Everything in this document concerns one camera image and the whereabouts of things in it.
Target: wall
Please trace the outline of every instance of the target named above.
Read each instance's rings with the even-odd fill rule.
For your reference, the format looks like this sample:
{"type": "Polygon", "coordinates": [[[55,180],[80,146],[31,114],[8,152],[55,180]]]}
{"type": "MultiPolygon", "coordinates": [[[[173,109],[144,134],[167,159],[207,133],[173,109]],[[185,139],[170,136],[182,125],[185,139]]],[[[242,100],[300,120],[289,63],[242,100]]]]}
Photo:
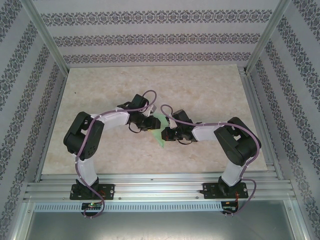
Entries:
{"type": "Polygon", "coordinates": [[[244,67],[279,0],[35,0],[69,67],[244,67]]]}
{"type": "Polygon", "coordinates": [[[0,0],[0,240],[37,174],[65,80],[18,0],[0,0]]]}
{"type": "Polygon", "coordinates": [[[320,239],[320,1],[290,2],[251,78],[311,239],[320,239]]]}

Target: purple cable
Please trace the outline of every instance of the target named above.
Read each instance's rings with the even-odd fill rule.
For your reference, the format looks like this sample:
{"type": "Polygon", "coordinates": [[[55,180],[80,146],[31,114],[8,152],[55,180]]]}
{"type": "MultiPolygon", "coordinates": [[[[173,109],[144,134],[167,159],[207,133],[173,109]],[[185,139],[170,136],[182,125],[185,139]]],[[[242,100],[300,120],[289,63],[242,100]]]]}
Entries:
{"type": "Polygon", "coordinates": [[[83,215],[84,215],[85,218],[87,218],[87,219],[93,219],[93,218],[98,217],[98,216],[99,216],[100,214],[102,214],[102,212],[105,210],[105,206],[106,206],[104,198],[103,198],[97,191],[95,191],[92,187],[90,187],[89,184],[86,183],[86,181],[84,181],[84,180],[82,179],[82,176],[81,176],[81,174],[80,174],[80,172],[79,172],[79,169],[78,169],[78,161],[79,161],[80,155],[81,155],[81,153],[83,152],[83,150],[84,150],[84,148],[85,148],[85,146],[86,146],[86,143],[87,143],[87,140],[88,140],[90,131],[91,131],[91,129],[92,129],[95,121],[96,121],[98,118],[100,118],[101,116],[104,116],[104,115],[110,114],[110,113],[115,113],[115,112],[119,112],[119,113],[123,113],[123,112],[135,112],[135,111],[140,111],[140,110],[143,110],[143,109],[147,109],[149,106],[151,106],[152,104],[154,104],[155,101],[156,101],[156,99],[157,99],[157,93],[156,93],[156,91],[154,91],[154,90],[148,90],[148,91],[146,91],[142,96],[145,96],[147,93],[150,93],[150,92],[154,93],[154,99],[153,99],[153,101],[152,101],[151,103],[149,103],[148,105],[146,105],[146,106],[144,106],[144,107],[137,108],[137,109],[119,109],[119,110],[106,111],[106,112],[101,113],[100,115],[96,116],[96,117],[91,121],[91,123],[90,123],[90,125],[89,125],[89,127],[88,127],[88,129],[87,129],[87,131],[86,131],[86,135],[85,135],[85,137],[84,137],[84,140],[83,140],[83,143],[82,143],[82,145],[81,145],[81,147],[80,147],[80,150],[79,150],[78,154],[77,154],[76,157],[75,157],[75,171],[76,171],[76,174],[78,175],[78,177],[81,179],[82,183],[83,183],[88,189],[90,189],[95,195],[97,195],[97,196],[101,199],[103,207],[102,207],[102,209],[100,210],[100,212],[98,212],[98,213],[97,213],[96,215],[94,215],[94,216],[87,216],[87,215],[86,215],[87,209],[85,209],[85,210],[83,211],[83,215]]]}
{"type": "Polygon", "coordinates": [[[249,197],[248,200],[245,202],[245,204],[244,204],[236,213],[233,213],[233,215],[238,214],[239,212],[241,212],[242,209],[250,202],[250,200],[251,200],[252,197],[254,196],[254,194],[255,194],[255,192],[256,192],[256,189],[257,189],[257,183],[256,183],[255,180],[249,179],[249,178],[243,178],[243,177],[242,177],[242,176],[244,175],[244,173],[245,173],[248,165],[251,164],[254,160],[256,160],[257,157],[259,156],[260,145],[259,145],[259,142],[258,142],[258,140],[257,140],[257,137],[256,137],[253,133],[251,133],[249,130],[247,130],[246,128],[244,128],[244,127],[242,127],[242,126],[239,126],[239,125],[237,125],[237,124],[229,123],[229,122],[198,123],[198,124],[197,124],[197,123],[190,123],[190,122],[186,122],[186,121],[180,121],[180,120],[174,119],[172,116],[166,114],[165,111],[163,110],[163,107],[168,107],[168,108],[170,108],[170,109],[171,109],[171,114],[173,113],[173,108],[172,108],[170,105],[167,105],[167,104],[163,104],[163,105],[160,106],[161,112],[162,112],[166,117],[168,117],[169,119],[172,119],[173,121],[175,121],[175,122],[177,122],[177,123],[186,124],[186,125],[195,126],[195,127],[197,127],[197,126],[220,126],[220,125],[223,126],[223,125],[227,125],[227,126],[231,126],[231,127],[234,127],[234,128],[241,129],[241,130],[245,131],[247,134],[249,134],[250,137],[252,137],[252,139],[254,140],[255,145],[256,145],[256,153],[255,153],[254,157],[253,157],[251,160],[249,160],[249,161],[247,161],[247,162],[245,163],[244,168],[242,169],[239,177],[240,177],[242,180],[244,180],[244,181],[251,181],[251,182],[253,182],[254,188],[253,188],[253,191],[252,191],[250,197],[249,197]]]}

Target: purple wire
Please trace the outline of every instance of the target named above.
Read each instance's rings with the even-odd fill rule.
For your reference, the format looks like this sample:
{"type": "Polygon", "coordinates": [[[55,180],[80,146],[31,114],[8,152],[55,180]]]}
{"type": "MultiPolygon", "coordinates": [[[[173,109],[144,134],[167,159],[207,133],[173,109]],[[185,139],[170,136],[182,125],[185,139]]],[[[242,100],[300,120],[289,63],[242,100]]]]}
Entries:
{"type": "Polygon", "coordinates": [[[81,174],[80,174],[80,172],[79,172],[79,169],[78,169],[78,161],[79,161],[79,158],[80,158],[80,156],[81,156],[81,153],[83,152],[83,150],[84,150],[84,148],[85,148],[85,146],[86,146],[86,143],[87,143],[87,140],[88,140],[90,131],[91,131],[91,129],[92,129],[95,121],[96,121],[98,118],[100,118],[101,116],[104,116],[104,115],[106,115],[106,114],[115,113],[115,112],[119,112],[119,113],[123,113],[123,112],[135,112],[135,111],[140,111],[140,110],[143,110],[143,109],[147,109],[149,106],[151,106],[152,104],[154,104],[155,101],[156,101],[156,99],[157,99],[157,93],[156,93],[156,91],[154,91],[154,90],[148,90],[148,91],[146,91],[142,96],[145,96],[147,93],[154,93],[154,99],[153,99],[153,101],[152,101],[151,103],[149,103],[148,105],[146,105],[146,106],[144,106],[144,107],[137,108],[137,109],[118,109],[118,110],[110,110],[110,111],[106,111],[106,112],[104,112],[104,113],[101,113],[100,115],[98,115],[98,116],[96,116],[95,118],[92,119],[92,121],[91,121],[91,123],[90,123],[90,125],[89,125],[89,127],[88,127],[88,129],[87,129],[87,131],[86,131],[86,135],[85,135],[85,137],[84,137],[84,140],[83,140],[83,142],[82,142],[82,145],[81,145],[81,147],[80,147],[80,150],[79,150],[78,154],[77,154],[76,157],[75,157],[75,171],[76,171],[76,174],[78,175],[78,177],[80,178],[80,180],[82,181],[82,183],[83,183],[88,189],[90,189],[95,195],[97,195],[97,196],[101,199],[101,201],[102,201],[102,206],[103,206],[103,207],[102,207],[102,209],[101,209],[96,215],[94,215],[94,216],[87,216],[87,215],[86,215],[87,209],[85,209],[85,210],[83,211],[83,215],[84,215],[85,218],[93,219],[93,218],[98,217],[100,214],[102,214],[102,212],[105,210],[105,207],[106,207],[105,199],[104,199],[97,191],[95,191],[92,187],[90,187],[89,184],[86,183],[86,181],[84,181],[84,180],[82,179],[82,176],[81,176],[81,174]]]}
{"type": "Polygon", "coordinates": [[[160,106],[160,110],[161,112],[166,116],[168,117],[169,119],[172,119],[173,121],[177,122],[177,123],[181,123],[181,124],[186,124],[186,125],[190,125],[190,126],[223,126],[223,125],[227,125],[227,126],[231,126],[231,127],[234,127],[234,128],[238,128],[238,129],[241,129],[243,131],[245,131],[247,134],[250,135],[250,137],[252,137],[252,139],[254,140],[255,142],[255,145],[256,145],[256,153],[254,155],[254,157],[247,161],[244,165],[244,168],[242,169],[241,173],[240,173],[240,178],[244,181],[251,181],[253,182],[254,184],[254,188],[253,188],[253,191],[250,195],[250,197],[248,198],[248,200],[245,202],[245,204],[236,212],[236,213],[233,213],[233,215],[235,214],[238,214],[239,212],[242,211],[242,209],[250,202],[250,200],[252,199],[252,197],[254,196],[255,192],[256,192],[256,189],[257,189],[257,183],[255,180],[253,179],[249,179],[249,178],[243,178],[242,176],[244,175],[246,169],[248,168],[248,165],[251,164],[254,160],[257,159],[257,157],[259,156],[259,152],[260,152],[260,145],[259,145],[259,142],[257,140],[257,137],[251,133],[249,130],[247,130],[246,128],[242,127],[242,126],[239,126],[237,124],[233,124],[233,123],[229,123],[229,122],[219,122],[219,123],[190,123],[190,122],[186,122],[186,121],[180,121],[180,120],[177,120],[177,119],[174,119],[172,116],[169,116],[168,114],[165,113],[165,111],[163,110],[163,107],[168,107],[171,109],[171,114],[173,113],[173,108],[170,106],[170,105],[167,105],[167,104],[163,104],[160,106]]]}

